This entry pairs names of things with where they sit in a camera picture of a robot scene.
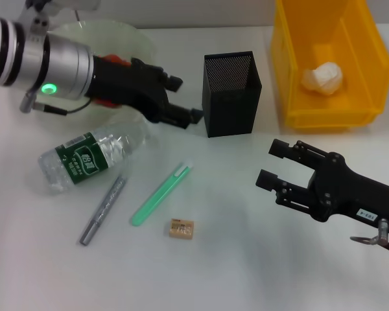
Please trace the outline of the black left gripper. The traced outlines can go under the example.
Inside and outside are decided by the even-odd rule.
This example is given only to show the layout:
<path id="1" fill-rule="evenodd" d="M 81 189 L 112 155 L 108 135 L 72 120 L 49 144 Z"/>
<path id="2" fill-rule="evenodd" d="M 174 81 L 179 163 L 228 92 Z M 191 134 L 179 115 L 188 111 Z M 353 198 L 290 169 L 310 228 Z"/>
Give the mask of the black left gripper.
<path id="1" fill-rule="evenodd" d="M 187 129 L 203 117 L 200 109 L 186 109 L 167 104 L 166 91 L 176 93 L 183 80 L 163 69 L 134 58 L 130 65 L 111 62 L 95 56 L 93 74 L 86 96 L 112 104 L 130 106 L 152 123 L 165 123 Z"/>

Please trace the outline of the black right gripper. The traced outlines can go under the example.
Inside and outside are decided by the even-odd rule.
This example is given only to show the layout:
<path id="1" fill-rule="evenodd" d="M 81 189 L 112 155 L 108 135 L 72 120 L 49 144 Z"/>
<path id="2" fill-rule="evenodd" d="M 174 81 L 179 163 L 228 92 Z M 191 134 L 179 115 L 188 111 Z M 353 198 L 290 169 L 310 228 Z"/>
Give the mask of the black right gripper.
<path id="1" fill-rule="evenodd" d="M 261 170 L 255 185 L 274 191 L 276 204 L 310 214 L 319 222 L 340 214 L 375 228 L 381 219 L 389 223 L 389 186 L 352 171 L 342 155 L 327 154 L 302 141 L 289 146 L 279 139 L 273 140 L 268 153 L 314 170 L 309 183 L 309 190 L 316 196 L 312 207 L 308 189 Z"/>

